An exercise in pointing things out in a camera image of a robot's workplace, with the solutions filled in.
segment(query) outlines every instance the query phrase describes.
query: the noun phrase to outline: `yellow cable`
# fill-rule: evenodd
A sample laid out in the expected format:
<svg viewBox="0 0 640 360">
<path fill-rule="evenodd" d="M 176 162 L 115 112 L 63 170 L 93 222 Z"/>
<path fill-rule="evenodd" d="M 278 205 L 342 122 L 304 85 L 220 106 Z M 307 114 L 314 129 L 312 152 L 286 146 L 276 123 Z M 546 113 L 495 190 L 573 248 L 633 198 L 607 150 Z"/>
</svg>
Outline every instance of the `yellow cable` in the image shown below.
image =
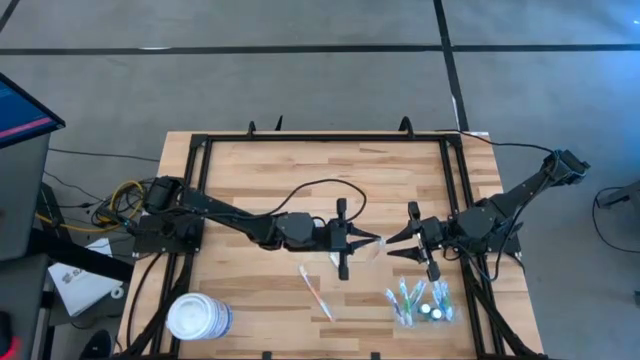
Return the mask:
<svg viewBox="0 0 640 360">
<path fill-rule="evenodd" d="M 126 187 L 127 185 L 134 185 L 136 187 L 138 187 L 138 189 L 140 189 L 141 193 L 144 193 L 144 187 L 142 187 L 142 185 L 137 182 L 137 181 L 133 181 L 133 180 L 129 180 L 129 181 L 125 181 L 122 184 L 120 184 L 120 186 L 118 186 L 116 188 L 116 191 L 113 193 L 113 195 L 111 196 L 111 202 L 109 203 L 109 210 L 111 211 L 115 211 L 114 210 L 114 205 L 115 205 L 115 198 L 118 197 L 118 194 L 120 193 L 120 191 L 122 191 L 122 189 L 124 187 Z M 138 203 L 136 204 L 136 207 L 133 209 L 133 212 L 131 214 L 129 214 L 129 216 L 127 218 L 131 219 L 138 211 L 140 211 L 140 207 L 142 206 L 142 200 L 138 201 Z M 38 213 L 36 213 L 36 218 L 48 223 L 48 224 L 53 224 L 53 220 L 42 216 Z M 80 232 L 85 232 L 85 233 L 105 233 L 105 232 L 109 232 L 109 231 L 113 231 L 117 228 L 120 227 L 120 224 L 117 225 L 113 225 L 110 226 L 108 228 L 104 228 L 104 229 L 89 229 L 89 228 L 83 228 L 83 227 L 79 227 L 79 226 L 74 226 L 74 225 L 67 225 L 67 224 L 60 224 L 60 227 L 63 227 L 65 229 L 69 229 L 69 230 L 75 230 L 75 231 L 80 231 Z"/>
</svg>

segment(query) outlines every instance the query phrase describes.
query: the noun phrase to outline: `wooden tabletop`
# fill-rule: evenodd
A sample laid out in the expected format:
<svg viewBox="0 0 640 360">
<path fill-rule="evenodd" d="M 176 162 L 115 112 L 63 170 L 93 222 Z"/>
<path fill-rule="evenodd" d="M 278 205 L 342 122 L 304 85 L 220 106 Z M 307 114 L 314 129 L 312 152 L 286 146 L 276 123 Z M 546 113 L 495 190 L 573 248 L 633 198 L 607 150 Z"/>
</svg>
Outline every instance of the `wooden tabletop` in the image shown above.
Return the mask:
<svg viewBox="0 0 640 360">
<path fill-rule="evenodd" d="M 183 176 L 191 134 L 167 134 L 158 175 Z M 501 192 L 491 146 L 471 138 L 463 141 L 474 198 Z M 452 149 L 451 159 L 459 203 L 464 209 Z M 198 178 L 197 169 L 198 166 L 194 179 Z M 322 178 L 347 180 L 361 187 L 369 202 L 355 224 L 383 237 L 406 225 L 409 201 L 418 201 L 423 217 L 435 215 L 444 219 L 449 215 L 437 143 L 214 143 L 206 193 L 259 213 L 275 208 L 296 186 Z M 329 219 L 335 216 L 338 197 L 347 198 L 348 214 L 353 214 L 362 203 L 353 189 L 328 183 L 301 190 L 283 210 L 308 211 Z M 409 240 L 387 250 L 409 244 L 415 245 Z M 369 250 L 364 248 L 350 257 L 351 277 L 345 282 L 338 280 L 326 253 L 264 251 L 243 234 L 207 221 L 190 289 L 228 303 L 234 323 L 223 339 L 182 342 L 180 357 L 259 358 L 263 351 L 272 351 L 274 358 L 369 358 L 371 352 L 380 352 L 383 358 L 475 358 L 459 262 L 449 262 L 441 254 L 434 254 L 442 278 L 449 283 L 456 320 L 422 322 L 413 329 L 404 329 L 395 325 L 383 292 L 385 288 L 397 292 L 401 276 L 412 287 L 425 279 L 425 267 L 384 254 L 370 261 Z M 133 318 L 134 338 L 157 309 L 166 258 L 163 255 L 156 263 L 141 290 Z M 148 258 L 137 262 L 131 289 L 138 287 L 150 261 Z M 336 322 L 328 321 L 307 289 L 298 273 L 300 264 L 305 265 Z M 494 264 L 495 257 L 489 256 L 492 271 Z M 500 278 L 493 288 L 502 315 L 525 344 L 541 352 L 525 278 L 511 259 L 501 261 Z M 431 299 L 430 293 L 427 296 L 426 299 Z M 127 315 L 132 297 L 133 291 L 127 299 L 124 312 Z M 481 317 L 486 325 L 482 310 Z M 123 345 L 126 327 L 127 316 L 123 316 L 118 336 Z M 483 326 L 483 331 L 487 349 L 491 351 L 488 326 Z M 167 351 L 168 330 L 164 334 L 162 349 Z"/>
</svg>

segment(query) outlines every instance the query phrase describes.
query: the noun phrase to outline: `monitor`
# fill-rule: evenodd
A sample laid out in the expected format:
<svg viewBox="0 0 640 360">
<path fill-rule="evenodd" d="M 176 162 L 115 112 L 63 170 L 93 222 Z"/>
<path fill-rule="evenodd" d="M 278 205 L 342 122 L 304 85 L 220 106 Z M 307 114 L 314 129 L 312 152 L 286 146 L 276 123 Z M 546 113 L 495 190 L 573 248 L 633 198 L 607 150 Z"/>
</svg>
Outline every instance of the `monitor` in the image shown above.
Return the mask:
<svg viewBox="0 0 640 360">
<path fill-rule="evenodd" d="M 0 149 L 64 126 L 56 114 L 0 73 Z"/>
</svg>

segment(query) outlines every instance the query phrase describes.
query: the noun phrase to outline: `white paper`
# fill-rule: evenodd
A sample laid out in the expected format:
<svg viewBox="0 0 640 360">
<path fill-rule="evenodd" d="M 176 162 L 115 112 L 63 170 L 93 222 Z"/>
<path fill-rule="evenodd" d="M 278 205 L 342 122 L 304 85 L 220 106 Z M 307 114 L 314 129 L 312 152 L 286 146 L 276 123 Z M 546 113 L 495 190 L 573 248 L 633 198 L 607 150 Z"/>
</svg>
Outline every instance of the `white paper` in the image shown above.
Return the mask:
<svg viewBox="0 0 640 360">
<path fill-rule="evenodd" d="M 87 248 L 111 256 L 108 238 L 96 240 L 87 245 Z M 70 316 L 77 316 L 102 297 L 110 294 L 113 288 L 122 285 L 122 281 L 60 263 L 50 266 L 49 274 Z"/>
</svg>

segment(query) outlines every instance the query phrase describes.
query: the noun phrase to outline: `concrete floor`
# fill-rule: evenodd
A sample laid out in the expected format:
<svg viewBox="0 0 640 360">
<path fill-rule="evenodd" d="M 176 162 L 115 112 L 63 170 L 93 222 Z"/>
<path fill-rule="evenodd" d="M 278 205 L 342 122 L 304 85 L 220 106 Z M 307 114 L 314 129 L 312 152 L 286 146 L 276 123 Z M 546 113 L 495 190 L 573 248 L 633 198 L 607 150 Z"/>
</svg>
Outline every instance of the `concrete floor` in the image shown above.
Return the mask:
<svg viewBox="0 0 640 360">
<path fill-rule="evenodd" d="M 454 45 L 639 43 L 635 1 L 445 0 Z M 0 12 L 9 3 L 0 0 Z M 21 0 L 0 47 L 159 47 L 269 44 L 439 43 L 427 0 Z M 637 359 L 640 255 L 601 243 L 590 218 L 595 192 L 638 180 L 640 53 L 456 54 L 471 130 L 497 141 L 569 148 L 593 168 L 524 212 L 527 283 L 548 354 Z M 420 130 L 456 125 L 441 53 L 13 56 L 7 74 L 67 121 L 51 146 L 159 157 L 168 130 Z M 496 149 L 506 188 L 543 154 Z M 97 193 L 156 166 L 51 153 L 47 170 Z M 81 194 L 50 182 L 61 203 Z M 68 212 L 71 216 L 85 216 Z M 626 205 L 599 212 L 610 241 L 640 248 Z M 117 321 L 104 324 L 112 331 Z M 54 358 L 73 359 L 63 327 Z"/>
</svg>

